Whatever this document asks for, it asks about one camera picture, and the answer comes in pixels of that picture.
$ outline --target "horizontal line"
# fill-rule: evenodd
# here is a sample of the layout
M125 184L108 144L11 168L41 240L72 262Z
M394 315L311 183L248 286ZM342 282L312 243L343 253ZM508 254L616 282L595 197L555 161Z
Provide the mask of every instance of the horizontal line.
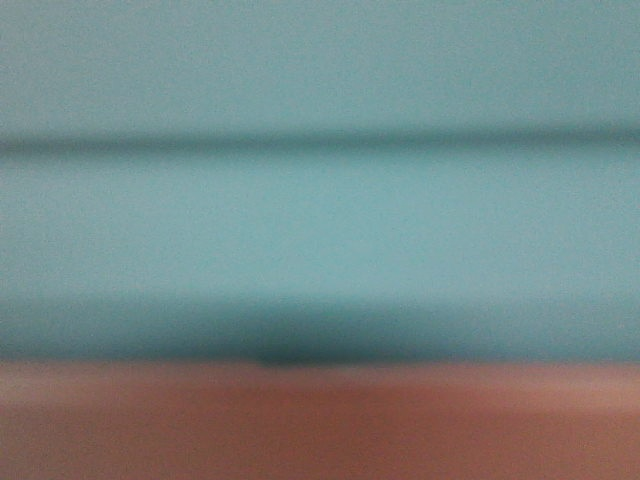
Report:
M349 151L499 146L640 145L640 127L336 131L246 135L107 135L0 139L3 154Z

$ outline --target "painted wall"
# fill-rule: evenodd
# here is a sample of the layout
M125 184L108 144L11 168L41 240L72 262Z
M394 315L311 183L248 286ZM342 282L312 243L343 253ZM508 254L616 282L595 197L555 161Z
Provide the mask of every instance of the painted wall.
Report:
M4 3L0 355L640 359L639 22Z

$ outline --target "teal wall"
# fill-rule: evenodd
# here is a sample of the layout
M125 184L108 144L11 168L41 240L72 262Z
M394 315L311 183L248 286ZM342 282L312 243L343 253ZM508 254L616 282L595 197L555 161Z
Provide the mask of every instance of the teal wall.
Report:
M640 360L639 24L3 3L0 356Z

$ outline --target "light blue wall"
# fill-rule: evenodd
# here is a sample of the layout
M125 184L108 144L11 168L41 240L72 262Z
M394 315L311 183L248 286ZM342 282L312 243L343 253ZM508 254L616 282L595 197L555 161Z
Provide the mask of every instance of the light blue wall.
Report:
M638 25L3 3L0 356L640 360ZM153 148L375 131L436 140Z

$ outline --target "pink surface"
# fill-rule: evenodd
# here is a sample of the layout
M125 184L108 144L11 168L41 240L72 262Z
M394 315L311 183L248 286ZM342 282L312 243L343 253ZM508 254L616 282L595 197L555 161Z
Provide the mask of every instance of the pink surface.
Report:
M0 478L640 478L640 366L0 364Z

